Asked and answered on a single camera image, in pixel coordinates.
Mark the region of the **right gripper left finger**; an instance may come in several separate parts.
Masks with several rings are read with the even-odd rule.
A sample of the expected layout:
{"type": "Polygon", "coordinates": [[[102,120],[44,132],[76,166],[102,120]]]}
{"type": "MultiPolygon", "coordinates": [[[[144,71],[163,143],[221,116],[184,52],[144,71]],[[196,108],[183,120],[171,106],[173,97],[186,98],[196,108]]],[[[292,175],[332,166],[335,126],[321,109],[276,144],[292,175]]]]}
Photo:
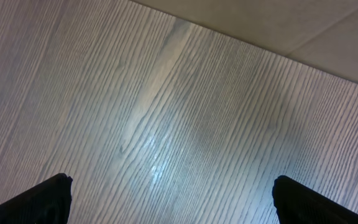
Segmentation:
{"type": "Polygon", "coordinates": [[[67,224],[72,182],[59,173],[0,204],[0,224],[67,224]]]}

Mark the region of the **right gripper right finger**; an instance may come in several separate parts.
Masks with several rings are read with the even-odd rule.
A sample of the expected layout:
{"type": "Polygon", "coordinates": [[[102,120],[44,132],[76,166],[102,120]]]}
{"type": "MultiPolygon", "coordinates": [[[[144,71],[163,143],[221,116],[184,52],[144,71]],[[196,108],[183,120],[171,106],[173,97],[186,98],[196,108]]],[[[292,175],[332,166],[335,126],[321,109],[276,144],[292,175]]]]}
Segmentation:
{"type": "Polygon", "coordinates": [[[285,175],[272,197],[280,224],[358,224],[358,214],[285,175]]]}

